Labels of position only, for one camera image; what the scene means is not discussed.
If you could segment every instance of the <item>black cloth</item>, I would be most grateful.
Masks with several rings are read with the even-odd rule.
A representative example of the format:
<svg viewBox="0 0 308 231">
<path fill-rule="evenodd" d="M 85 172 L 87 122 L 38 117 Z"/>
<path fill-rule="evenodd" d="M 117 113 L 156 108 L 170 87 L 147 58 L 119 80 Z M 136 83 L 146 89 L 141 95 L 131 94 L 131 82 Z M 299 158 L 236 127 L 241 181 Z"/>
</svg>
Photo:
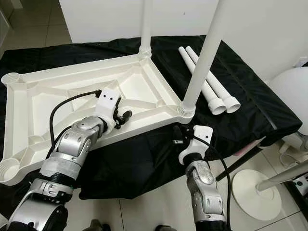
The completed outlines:
<svg viewBox="0 0 308 231">
<path fill-rule="evenodd" d="M 178 47 L 191 46 L 199 53 L 204 38 L 152 37 L 152 60 L 181 100 L 191 74 Z M 130 38 L 6 51 L 0 61 L 0 75 L 9 72 L 22 74 L 135 54 L 139 45 L 140 38 Z M 224 157 L 264 136 L 266 138 L 261 145 L 269 146 L 300 128 L 302 123 L 296 115 L 224 42 L 219 46 L 211 71 L 242 106 L 233 114 L 213 116 L 200 94 L 190 125 L 211 126 L 214 139 L 217 139 L 216 148 Z M 6 88 L 1 85 L 1 145 L 4 138 L 5 98 Z M 183 175 L 184 169 L 178 161 L 180 148 L 172 144 L 173 126 L 164 126 L 90 152 L 77 179 L 82 189 L 80 197 L 134 198 Z M 207 158 L 216 159 L 211 154 Z"/>
</svg>

